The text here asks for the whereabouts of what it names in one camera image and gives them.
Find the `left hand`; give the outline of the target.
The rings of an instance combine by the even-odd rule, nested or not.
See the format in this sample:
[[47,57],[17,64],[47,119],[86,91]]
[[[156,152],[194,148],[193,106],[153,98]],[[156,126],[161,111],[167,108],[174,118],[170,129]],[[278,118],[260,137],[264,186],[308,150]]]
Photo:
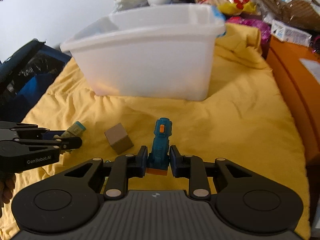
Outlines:
[[1,216],[2,209],[5,204],[10,203],[13,198],[13,191],[15,189],[16,174],[3,173],[1,174]]

